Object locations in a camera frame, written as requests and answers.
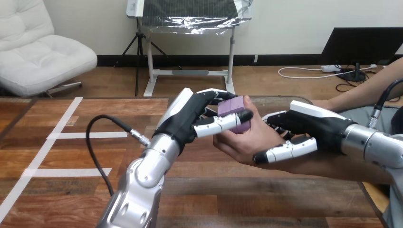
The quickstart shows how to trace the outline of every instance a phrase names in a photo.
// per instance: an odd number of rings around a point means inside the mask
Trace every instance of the monitor stand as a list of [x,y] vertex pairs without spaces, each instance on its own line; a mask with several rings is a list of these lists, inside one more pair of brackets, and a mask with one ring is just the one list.
[[[353,69],[350,69],[350,68],[346,69],[346,70],[342,69],[341,72],[343,72],[343,71],[349,72],[349,71],[352,71],[352,70]],[[354,72],[338,75],[338,77],[341,78],[341,79],[350,81],[350,82],[363,82],[363,81],[366,80],[365,73],[360,71],[360,64],[359,63],[355,64]]]

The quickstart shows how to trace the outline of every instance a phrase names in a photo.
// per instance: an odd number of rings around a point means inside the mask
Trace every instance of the purple cube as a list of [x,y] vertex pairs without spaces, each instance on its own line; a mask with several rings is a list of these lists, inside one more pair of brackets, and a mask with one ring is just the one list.
[[[218,116],[224,117],[231,113],[238,113],[245,110],[243,104],[243,96],[235,97],[231,100],[223,101],[218,104]],[[235,134],[242,134],[250,129],[250,121],[243,123],[241,126],[230,129]]]

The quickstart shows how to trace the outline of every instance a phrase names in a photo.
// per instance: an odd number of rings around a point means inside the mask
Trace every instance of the white cushioned chair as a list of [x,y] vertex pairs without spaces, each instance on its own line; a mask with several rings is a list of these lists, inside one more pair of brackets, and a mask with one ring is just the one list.
[[19,96],[51,94],[81,85],[54,88],[96,63],[90,48],[54,35],[42,0],[0,0],[0,87]]

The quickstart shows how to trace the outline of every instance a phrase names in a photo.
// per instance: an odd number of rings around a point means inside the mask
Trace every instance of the metal connector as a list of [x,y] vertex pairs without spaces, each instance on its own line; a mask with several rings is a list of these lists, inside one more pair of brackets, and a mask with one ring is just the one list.
[[130,134],[137,139],[142,145],[144,146],[148,146],[150,144],[150,140],[145,137],[144,135],[140,134],[138,131],[136,131],[135,129],[132,129],[130,131]]
[[369,119],[367,127],[370,129],[374,129],[376,126],[376,122],[378,122],[378,118],[381,115],[381,111],[378,109],[374,109],[371,113],[371,118]]

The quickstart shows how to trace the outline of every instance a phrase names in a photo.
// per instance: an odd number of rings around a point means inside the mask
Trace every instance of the robot finger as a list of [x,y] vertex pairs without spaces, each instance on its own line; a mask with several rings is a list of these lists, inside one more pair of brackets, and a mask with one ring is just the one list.
[[210,109],[210,108],[208,108],[208,107],[206,107],[204,109],[203,115],[205,115],[206,117],[214,117],[214,116],[217,116],[217,112],[212,110],[212,109]]
[[218,103],[235,98],[236,95],[220,89],[206,89],[197,92],[197,94],[205,94],[206,99],[210,105],[217,105]]
[[292,132],[287,131],[287,133],[283,136],[283,139],[288,141],[288,140],[291,140],[294,136],[295,135]]
[[202,120],[196,121],[193,126],[197,137],[205,137],[209,135],[219,134],[223,131],[240,126],[244,122],[251,120],[253,112],[250,110],[244,110],[238,113],[232,113],[225,117],[208,117]]
[[269,113],[262,117],[262,120],[267,124],[273,124],[273,122],[277,122],[278,119],[283,118],[283,116],[287,113],[287,111],[281,111],[276,113]]
[[294,140],[286,141],[283,145],[255,154],[253,161],[255,164],[267,164],[296,158],[314,151],[317,151],[316,139],[303,135]]

